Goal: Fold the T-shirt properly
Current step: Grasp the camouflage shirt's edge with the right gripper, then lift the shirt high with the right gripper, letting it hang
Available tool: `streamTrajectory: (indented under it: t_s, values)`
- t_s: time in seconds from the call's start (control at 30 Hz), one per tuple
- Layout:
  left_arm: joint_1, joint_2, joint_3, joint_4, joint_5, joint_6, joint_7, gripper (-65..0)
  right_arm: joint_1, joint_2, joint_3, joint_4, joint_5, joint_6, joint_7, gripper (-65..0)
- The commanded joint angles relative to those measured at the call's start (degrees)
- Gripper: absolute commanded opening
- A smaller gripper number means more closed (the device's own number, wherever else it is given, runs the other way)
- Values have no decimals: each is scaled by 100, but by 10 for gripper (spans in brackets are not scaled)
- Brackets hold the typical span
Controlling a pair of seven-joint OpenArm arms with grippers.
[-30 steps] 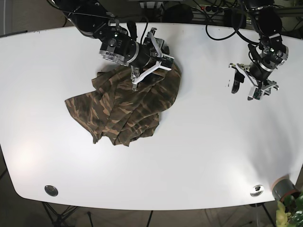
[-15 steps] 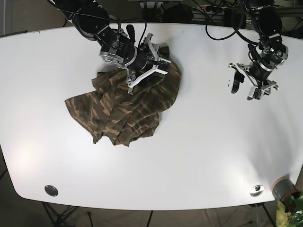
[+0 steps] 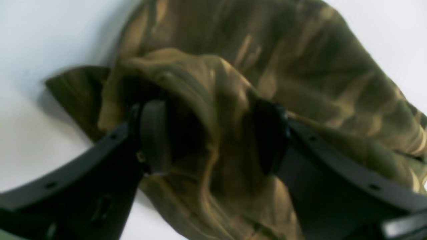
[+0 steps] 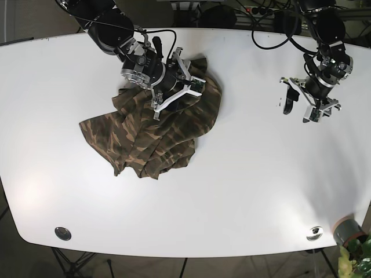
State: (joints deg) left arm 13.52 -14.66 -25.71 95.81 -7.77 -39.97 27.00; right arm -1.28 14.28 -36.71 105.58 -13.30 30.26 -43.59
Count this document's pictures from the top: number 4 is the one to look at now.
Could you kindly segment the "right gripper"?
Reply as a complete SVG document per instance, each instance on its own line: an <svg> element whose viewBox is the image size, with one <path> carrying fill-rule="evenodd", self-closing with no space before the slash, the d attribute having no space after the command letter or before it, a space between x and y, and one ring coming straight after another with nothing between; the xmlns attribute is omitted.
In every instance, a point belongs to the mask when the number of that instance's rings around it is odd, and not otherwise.
<svg viewBox="0 0 371 278"><path fill-rule="evenodd" d="M150 91L153 119L159 119L162 110L180 97L202 95L203 85L190 73L191 62L181 58L182 47L177 47L171 58L163 63L154 49L134 56L134 63L124 62L121 75L129 82Z"/></svg>

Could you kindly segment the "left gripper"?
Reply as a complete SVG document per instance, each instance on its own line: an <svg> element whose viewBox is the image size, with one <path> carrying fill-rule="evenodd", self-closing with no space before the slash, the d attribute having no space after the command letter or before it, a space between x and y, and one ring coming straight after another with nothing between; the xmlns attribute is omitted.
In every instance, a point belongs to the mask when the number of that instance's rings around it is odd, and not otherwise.
<svg viewBox="0 0 371 278"><path fill-rule="evenodd" d="M304 56L304 69L307 70L305 79L285 78L281 83L287 85L283 114L288 115L293 109L294 102L298 102L302 94L308 103L303 117L303 123L319 123L321 119L330 117L332 109L341 110L341 105L335 98L330 98L329 93L345 80L353 70L353 59L346 55L344 61L336 61L331 57L323 58L320 65L314 63L316 56Z"/></svg>

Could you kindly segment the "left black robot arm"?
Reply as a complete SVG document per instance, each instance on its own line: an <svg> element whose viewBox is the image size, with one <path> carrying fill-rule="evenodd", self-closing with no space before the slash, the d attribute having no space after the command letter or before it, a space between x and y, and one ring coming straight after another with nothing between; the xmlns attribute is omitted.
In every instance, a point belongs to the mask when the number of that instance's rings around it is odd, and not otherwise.
<svg viewBox="0 0 371 278"><path fill-rule="evenodd" d="M267 9L262 18L276 13L283 16L285 42L291 42L303 52L307 73L305 79L281 78L280 81L288 87L283 112L290 114L294 103L303 96L308 104L303 122L318 123L323 117L330 117L333 109L341 110L339 101L328 95L353 70L353 59L345 52L345 25L337 11L336 1L295 1L293 9ZM317 43L314 52L293 39L301 19L306 21Z"/></svg>

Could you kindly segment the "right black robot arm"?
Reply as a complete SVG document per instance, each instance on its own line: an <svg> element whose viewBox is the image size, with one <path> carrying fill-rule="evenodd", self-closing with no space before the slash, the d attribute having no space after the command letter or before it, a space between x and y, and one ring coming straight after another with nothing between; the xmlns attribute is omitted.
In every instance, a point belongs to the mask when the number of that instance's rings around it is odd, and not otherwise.
<svg viewBox="0 0 371 278"><path fill-rule="evenodd" d="M158 30L133 24L115 1L56 1L106 54L122 62L126 81L151 92L154 119L185 95L199 97L206 81L190 73L191 62L181 58L182 48L171 46L163 55Z"/></svg>

